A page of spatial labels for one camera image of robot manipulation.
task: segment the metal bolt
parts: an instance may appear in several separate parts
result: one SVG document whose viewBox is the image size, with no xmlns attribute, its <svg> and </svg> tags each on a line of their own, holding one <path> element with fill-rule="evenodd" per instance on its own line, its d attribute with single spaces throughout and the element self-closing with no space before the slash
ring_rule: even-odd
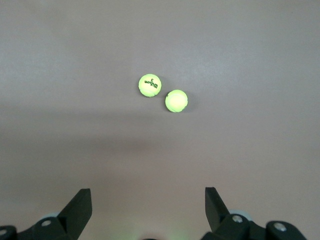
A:
<svg viewBox="0 0 320 240">
<path fill-rule="evenodd" d="M 273 226 L 274 226 L 277 230 L 279 230 L 279 231 L 281 231 L 281 232 L 287 231 L 286 226 L 283 225 L 283 224 L 280 223 L 280 222 L 276 222 L 275 224 L 273 224 Z"/>
<path fill-rule="evenodd" d="M 232 217 L 232 220 L 235 221 L 236 223 L 239 223 L 239 224 L 243 222 L 242 217 L 240 217 L 240 216 L 238 216 L 238 215 L 234 215 L 234 216 Z"/>
<path fill-rule="evenodd" d="M 51 224 L 51 221 L 50 220 L 45 220 L 43 223 L 41 223 L 41 226 L 42 227 L 46 227 L 46 226 L 48 226 L 48 225 L 50 225 Z"/>
<path fill-rule="evenodd" d="M 0 230 L 0 236 L 5 235 L 6 233 L 7 233 L 7 230 L 6 230 L 6 229 Z"/>
</svg>

